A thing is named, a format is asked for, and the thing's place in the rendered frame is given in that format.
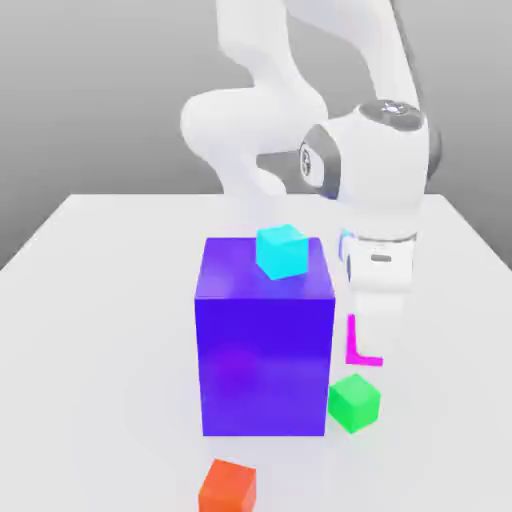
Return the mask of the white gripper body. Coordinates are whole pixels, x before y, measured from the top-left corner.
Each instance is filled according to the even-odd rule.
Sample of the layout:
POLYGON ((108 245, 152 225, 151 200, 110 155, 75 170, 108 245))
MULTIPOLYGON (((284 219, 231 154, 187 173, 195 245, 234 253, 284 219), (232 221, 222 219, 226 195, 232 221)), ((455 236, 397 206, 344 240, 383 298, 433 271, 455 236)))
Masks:
POLYGON ((371 292, 408 290, 413 276, 413 243, 350 242, 346 251, 346 270, 354 289, 371 292))

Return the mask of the small magenta cube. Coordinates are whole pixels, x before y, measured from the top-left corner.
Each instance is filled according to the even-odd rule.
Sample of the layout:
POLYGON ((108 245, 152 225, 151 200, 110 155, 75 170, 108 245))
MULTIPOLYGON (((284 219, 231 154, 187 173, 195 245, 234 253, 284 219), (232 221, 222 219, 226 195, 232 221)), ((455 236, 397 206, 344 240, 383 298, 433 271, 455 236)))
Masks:
POLYGON ((349 365, 368 367, 383 366, 383 359, 381 357, 363 356, 358 352, 356 341, 356 318, 354 314, 349 314, 347 317, 345 362, 349 365))

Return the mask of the small green cube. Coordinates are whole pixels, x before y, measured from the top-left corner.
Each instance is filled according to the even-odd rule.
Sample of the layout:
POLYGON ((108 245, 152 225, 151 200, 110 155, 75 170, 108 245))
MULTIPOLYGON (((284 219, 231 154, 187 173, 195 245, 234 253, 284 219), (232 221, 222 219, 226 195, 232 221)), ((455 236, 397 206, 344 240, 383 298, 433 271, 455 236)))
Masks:
POLYGON ((329 386, 327 411, 347 432, 355 433, 377 421, 380 391, 355 373, 329 386))

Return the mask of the small cyan cube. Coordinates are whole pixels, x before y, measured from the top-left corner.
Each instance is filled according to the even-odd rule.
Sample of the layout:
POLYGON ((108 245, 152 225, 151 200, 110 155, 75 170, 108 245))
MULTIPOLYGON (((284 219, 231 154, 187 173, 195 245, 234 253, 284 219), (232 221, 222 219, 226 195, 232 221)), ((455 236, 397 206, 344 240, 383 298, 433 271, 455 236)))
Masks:
POLYGON ((259 229, 256 263, 271 280, 303 275, 309 269, 309 239, 291 224, 259 229))

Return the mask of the small orange cube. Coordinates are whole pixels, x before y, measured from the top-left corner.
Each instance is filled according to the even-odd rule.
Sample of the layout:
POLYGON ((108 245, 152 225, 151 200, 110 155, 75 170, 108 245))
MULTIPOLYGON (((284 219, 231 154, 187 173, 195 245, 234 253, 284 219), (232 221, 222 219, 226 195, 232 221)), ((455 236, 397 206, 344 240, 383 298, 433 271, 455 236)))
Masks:
POLYGON ((215 459, 198 496, 198 512, 253 512, 256 470, 215 459))

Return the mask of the large purple box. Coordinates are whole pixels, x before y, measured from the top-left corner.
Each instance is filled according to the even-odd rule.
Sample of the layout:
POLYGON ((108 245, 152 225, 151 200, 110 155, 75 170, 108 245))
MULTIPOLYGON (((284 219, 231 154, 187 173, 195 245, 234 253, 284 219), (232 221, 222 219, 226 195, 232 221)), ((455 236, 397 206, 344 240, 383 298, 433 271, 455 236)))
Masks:
POLYGON ((309 270, 271 280, 252 238, 209 238, 194 297, 206 436, 325 432, 335 293, 319 239, 309 270))

